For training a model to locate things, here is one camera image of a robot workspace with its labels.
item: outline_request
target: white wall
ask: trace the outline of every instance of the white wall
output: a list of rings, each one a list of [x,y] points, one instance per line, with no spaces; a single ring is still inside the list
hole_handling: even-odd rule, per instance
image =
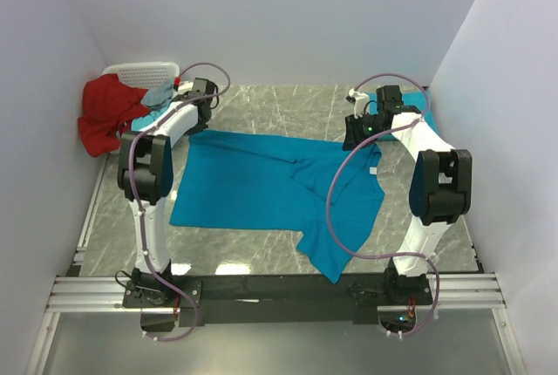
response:
[[[0,0],[0,372],[23,373],[99,163],[76,119],[105,62],[69,0]]]
[[[430,84],[473,0],[76,0],[109,64],[211,60],[236,84]]]
[[[432,83],[440,131],[473,153],[469,227],[533,374],[558,368],[558,0],[476,0]]]

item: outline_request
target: cable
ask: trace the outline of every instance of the cable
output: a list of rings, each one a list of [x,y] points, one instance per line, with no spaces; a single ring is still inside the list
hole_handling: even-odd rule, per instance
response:
[[[363,109],[363,113],[366,113],[366,108],[368,107],[368,105],[370,103],[374,102],[376,104],[376,106],[378,106],[378,102],[376,100],[369,100],[368,102],[366,102],[366,105],[364,105],[364,109]]]
[[[401,79],[411,83],[412,85],[415,85],[420,90],[420,92],[422,92],[423,96],[425,97],[425,102],[426,102],[425,109],[420,113],[420,117],[413,120],[410,124],[407,124],[407,125],[404,125],[404,126],[399,126],[397,128],[393,128],[393,129],[388,129],[386,131],[382,131],[381,133],[376,133],[376,134],[372,135],[371,137],[367,138],[366,140],[362,141],[360,144],[358,144],[349,153],[349,155],[345,158],[343,163],[341,163],[341,166],[339,166],[339,169],[336,171],[335,176],[333,177],[333,180],[331,181],[330,190],[328,191],[328,196],[327,196],[326,201],[325,201],[325,220],[327,222],[328,230],[330,231],[331,238],[333,238],[333,240],[337,243],[337,245],[343,251],[345,251],[346,253],[349,253],[353,257],[358,257],[359,259],[367,259],[367,260],[379,260],[379,259],[391,259],[393,257],[412,256],[412,257],[420,257],[421,259],[424,259],[430,265],[430,267],[434,271],[434,275],[436,276],[436,291],[434,293],[434,299],[432,301],[432,307],[428,311],[428,313],[426,314],[426,317],[423,321],[421,321],[419,324],[415,325],[415,327],[412,330],[407,331],[406,333],[403,333],[403,336],[408,336],[412,333],[417,332],[421,328],[423,328],[426,325],[426,323],[428,323],[432,319],[432,317],[434,315],[434,311],[436,310],[436,307],[438,306],[438,300],[439,300],[439,272],[438,272],[438,269],[436,269],[436,266],[434,265],[432,260],[430,260],[428,257],[426,257],[425,255],[423,255],[421,253],[414,253],[414,252],[411,252],[411,251],[410,252],[390,253],[390,254],[384,254],[384,255],[362,255],[362,254],[357,253],[355,251],[349,250],[348,248],[346,248],[341,243],[341,241],[339,241],[339,239],[337,238],[337,235],[335,234],[335,230],[333,229],[333,224],[331,223],[331,196],[333,195],[333,189],[335,188],[335,186],[337,184],[337,181],[339,180],[339,176],[341,175],[341,173],[343,172],[343,170],[347,166],[347,163],[349,163],[350,159],[352,159],[355,156],[355,154],[358,153],[358,151],[360,151],[361,148],[364,148],[364,147],[368,146],[369,144],[371,144],[373,141],[377,140],[378,138],[383,137],[385,135],[389,135],[391,133],[396,133],[397,131],[403,131],[407,128],[415,126],[421,119],[423,119],[425,117],[425,115],[430,110],[430,98],[428,97],[428,94],[426,93],[426,90],[419,83],[417,83],[415,80],[413,80],[412,78],[408,78],[408,77],[404,76],[403,74],[397,74],[396,72],[384,72],[384,73],[381,73],[381,74],[376,74],[374,76],[368,77],[366,80],[359,83],[355,87],[355,91],[357,91],[362,85],[365,85],[369,81],[371,81],[375,78],[379,78],[379,77],[397,77],[397,78],[401,78]]]
[[[116,273],[114,274],[114,280],[116,281],[116,283],[120,285],[122,288],[126,289],[126,284],[119,281],[119,273],[124,274],[124,276],[126,276],[130,280],[132,280],[132,277],[130,276],[129,273],[125,272],[124,270],[117,270]]]
[[[160,283],[162,283],[163,285],[165,285],[166,287],[168,287],[169,289],[173,290],[174,292],[179,294],[181,297],[186,299],[192,305],[192,308],[194,308],[194,321],[192,322],[192,325],[185,332],[183,332],[182,334],[180,334],[178,336],[175,336],[175,337],[164,337],[163,338],[163,337],[154,336],[151,333],[146,333],[146,335],[149,338],[152,338],[153,340],[160,341],[160,342],[173,342],[174,340],[180,340],[182,338],[185,338],[197,326],[200,313],[198,311],[198,306],[197,306],[195,300],[193,300],[192,297],[190,297],[186,292],[184,292],[180,288],[174,286],[169,281],[163,279],[157,273],[157,271],[155,270],[155,267],[151,263],[151,260],[149,260],[149,250],[147,249],[147,237],[146,237],[146,219],[145,219],[146,210],[143,208],[143,204],[141,202],[140,195],[138,193],[138,187],[136,186],[136,180],[135,180],[134,171],[133,171],[133,159],[134,159],[134,153],[135,153],[135,150],[136,150],[136,146],[138,145],[138,141],[140,141],[148,133],[156,130],[159,126],[165,124],[165,122],[167,122],[176,112],[178,112],[184,106],[190,105],[190,104],[198,102],[200,100],[217,98],[217,97],[221,96],[223,93],[225,93],[230,88],[230,76],[228,75],[228,73],[222,67],[218,66],[217,64],[213,64],[213,63],[200,62],[200,63],[195,63],[195,64],[192,64],[192,65],[189,65],[184,70],[182,70],[182,72],[180,73],[180,77],[182,77],[185,72],[193,69],[194,67],[197,67],[198,65],[209,65],[211,67],[216,68],[220,72],[222,72],[225,75],[225,77],[227,78],[227,85],[225,86],[225,88],[221,92],[217,92],[217,93],[214,93],[214,94],[208,94],[208,95],[205,95],[205,96],[199,96],[197,98],[191,98],[191,99],[185,100],[184,102],[180,103],[175,108],[168,109],[167,112],[163,115],[163,117],[158,121],[158,123],[156,125],[150,126],[145,131],[142,131],[138,135],[136,135],[136,137],[132,141],[132,144],[130,145],[130,155],[128,157],[128,173],[130,174],[130,187],[132,188],[133,199],[138,203],[139,232],[141,234],[141,250],[143,251],[143,255],[146,259],[146,266],[149,269],[149,271],[152,273],[153,277],[157,281],[159,281]]]

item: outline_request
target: marble floor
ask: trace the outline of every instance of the marble floor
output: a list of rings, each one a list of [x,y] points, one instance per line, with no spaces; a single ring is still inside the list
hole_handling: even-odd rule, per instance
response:
[[[344,117],[352,106],[344,97],[348,86],[245,85],[231,87],[209,122],[212,129],[239,133],[270,133],[315,140],[343,141]],[[397,141],[379,143],[382,160],[378,180],[385,198],[364,254],[396,251],[411,220],[407,193],[414,162]],[[174,184],[166,218],[173,210],[187,160],[184,138],[173,150]],[[135,262],[132,213],[116,183],[117,156],[109,155],[89,223],[81,276],[112,276],[130,271]],[[296,250],[296,231],[179,228],[167,225],[173,272],[189,274],[315,273],[306,256]],[[442,237],[433,258],[440,271],[475,271],[477,263],[463,219]],[[352,259],[345,272],[382,271],[385,261]]]

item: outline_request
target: white connector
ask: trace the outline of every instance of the white connector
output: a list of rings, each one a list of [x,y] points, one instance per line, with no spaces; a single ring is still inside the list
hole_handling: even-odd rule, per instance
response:
[[[370,102],[370,96],[366,93],[357,92],[355,89],[350,89],[348,97],[354,99],[353,112],[355,118],[362,117],[365,114],[364,109],[366,109],[366,104]]]

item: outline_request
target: teal cloth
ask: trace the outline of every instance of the teal cloth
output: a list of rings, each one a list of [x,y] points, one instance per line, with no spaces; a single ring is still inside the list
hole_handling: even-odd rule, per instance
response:
[[[376,101],[376,93],[368,94],[370,96],[370,100]],[[403,101],[406,105],[416,106],[421,111],[426,107],[425,96],[421,92],[403,93]],[[372,114],[378,112],[378,105],[376,103],[370,103],[369,108],[370,113]],[[438,128],[436,127],[434,116],[432,115],[432,110],[428,111],[426,114],[425,121],[435,133],[438,133]],[[384,137],[380,137],[380,140],[395,140],[395,137],[393,135],[385,135]]]
[[[341,143],[217,131],[189,143],[172,225],[302,231],[298,250],[333,283],[339,279],[351,256],[331,238],[325,199],[348,154]],[[357,153],[333,194],[334,228],[354,251],[368,239],[384,199],[371,174],[380,157],[376,145]]]
[[[141,118],[132,121],[132,131],[139,131],[141,128],[151,125],[168,109],[174,96],[174,79],[165,80],[156,89],[150,89],[141,100],[143,106],[151,109],[151,112]]]

